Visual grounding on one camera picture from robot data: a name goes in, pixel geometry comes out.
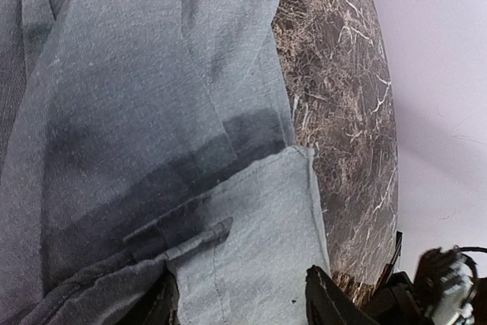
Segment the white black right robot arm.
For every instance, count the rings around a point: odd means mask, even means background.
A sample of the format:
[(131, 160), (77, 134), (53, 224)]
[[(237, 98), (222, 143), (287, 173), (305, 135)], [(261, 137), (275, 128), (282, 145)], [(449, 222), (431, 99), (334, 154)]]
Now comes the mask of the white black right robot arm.
[(373, 295), (362, 310), (379, 324), (429, 324), (415, 299), (410, 278), (399, 271), (402, 243), (403, 233), (397, 231), (393, 256), (385, 265)]

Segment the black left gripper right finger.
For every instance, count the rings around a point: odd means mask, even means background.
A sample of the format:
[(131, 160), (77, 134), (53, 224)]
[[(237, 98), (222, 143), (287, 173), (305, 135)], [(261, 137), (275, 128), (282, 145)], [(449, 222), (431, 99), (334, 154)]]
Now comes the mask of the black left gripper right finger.
[(307, 323), (313, 325), (373, 325), (377, 322), (358, 309), (319, 266), (306, 276)]

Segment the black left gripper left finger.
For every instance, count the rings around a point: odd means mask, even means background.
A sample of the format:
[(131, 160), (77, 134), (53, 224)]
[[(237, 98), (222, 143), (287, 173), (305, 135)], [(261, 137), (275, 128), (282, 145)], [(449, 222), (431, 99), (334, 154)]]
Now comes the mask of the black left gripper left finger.
[(177, 325), (178, 302), (176, 278), (165, 266), (159, 279), (121, 319), (121, 325)]

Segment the grey long sleeve shirt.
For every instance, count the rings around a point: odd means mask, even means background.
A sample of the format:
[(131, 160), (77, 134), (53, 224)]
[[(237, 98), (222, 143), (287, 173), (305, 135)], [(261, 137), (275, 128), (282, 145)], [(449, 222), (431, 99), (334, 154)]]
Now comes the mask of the grey long sleeve shirt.
[(280, 0), (1, 0), (1, 322), (305, 324), (329, 265)]

